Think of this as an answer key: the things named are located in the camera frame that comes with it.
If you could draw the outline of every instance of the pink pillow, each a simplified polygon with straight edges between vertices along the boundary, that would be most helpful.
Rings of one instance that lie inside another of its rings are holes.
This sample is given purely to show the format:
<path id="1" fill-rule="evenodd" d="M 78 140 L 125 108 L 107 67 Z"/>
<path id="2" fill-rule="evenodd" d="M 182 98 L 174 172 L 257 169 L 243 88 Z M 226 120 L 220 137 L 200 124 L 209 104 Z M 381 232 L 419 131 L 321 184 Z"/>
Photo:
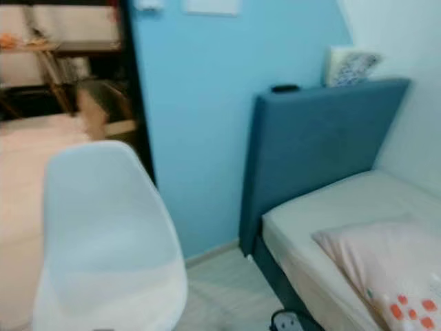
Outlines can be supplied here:
<path id="1" fill-rule="evenodd" d="M 441 330 L 441 238 L 410 214 L 312 235 L 392 331 Z"/>

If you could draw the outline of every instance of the white floor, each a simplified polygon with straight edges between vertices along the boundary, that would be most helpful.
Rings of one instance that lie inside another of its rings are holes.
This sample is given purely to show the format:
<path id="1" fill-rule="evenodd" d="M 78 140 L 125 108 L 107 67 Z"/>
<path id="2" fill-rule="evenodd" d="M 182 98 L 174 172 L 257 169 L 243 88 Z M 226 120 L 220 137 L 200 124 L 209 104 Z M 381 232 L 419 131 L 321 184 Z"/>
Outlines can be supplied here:
<path id="1" fill-rule="evenodd" d="M 50 156 L 88 139 L 67 115 L 0 123 L 0 330 L 29 321 L 42 262 L 41 198 Z M 267 330 L 281 304 L 238 249 L 188 270 L 176 331 Z"/>

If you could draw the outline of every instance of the white chair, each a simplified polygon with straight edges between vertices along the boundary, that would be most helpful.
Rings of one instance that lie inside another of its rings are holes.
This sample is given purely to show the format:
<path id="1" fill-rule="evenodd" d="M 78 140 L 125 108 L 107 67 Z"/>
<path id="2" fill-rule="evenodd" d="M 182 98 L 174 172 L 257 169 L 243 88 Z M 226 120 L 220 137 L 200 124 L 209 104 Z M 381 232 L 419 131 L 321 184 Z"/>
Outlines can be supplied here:
<path id="1" fill-rule="evenodd" d="M 187 299 L 172 220 L 133 150 L 89 143 L 52 158 L 33 331 L 170 331 Z"/>

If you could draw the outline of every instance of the white mattress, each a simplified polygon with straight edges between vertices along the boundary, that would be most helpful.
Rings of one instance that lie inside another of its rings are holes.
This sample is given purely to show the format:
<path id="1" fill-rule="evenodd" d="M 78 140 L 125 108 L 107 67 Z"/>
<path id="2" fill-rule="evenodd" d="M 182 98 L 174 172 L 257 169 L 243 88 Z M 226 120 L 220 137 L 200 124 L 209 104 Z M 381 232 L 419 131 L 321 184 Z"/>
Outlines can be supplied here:
<path id="1" fill-rule="evenodd" d="M 441 230 L 441 200 L 379 170 L 288 201 L 263 216 L 263 239 L 326 331 L 387 330 L 311 233 L 411 212 Z"/>

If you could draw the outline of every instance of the bed frame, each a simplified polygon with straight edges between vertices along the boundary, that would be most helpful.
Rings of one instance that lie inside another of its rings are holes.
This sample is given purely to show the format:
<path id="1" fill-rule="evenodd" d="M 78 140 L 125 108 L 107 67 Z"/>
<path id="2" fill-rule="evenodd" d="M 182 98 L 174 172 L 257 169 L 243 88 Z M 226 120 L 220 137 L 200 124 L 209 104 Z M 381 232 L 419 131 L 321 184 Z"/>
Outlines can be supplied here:
<path id="1" fill-rule="evenodd" d="M 308 312 L 261 236 L 261 216 L 300 195 L 372 169 L 409 86 L 408 79 L 345 88 L 267 93 L 256 101 L 240 220 L 252 254 L 282 304 Z M 306 331 L 318 330 L 300 318 Z"/>

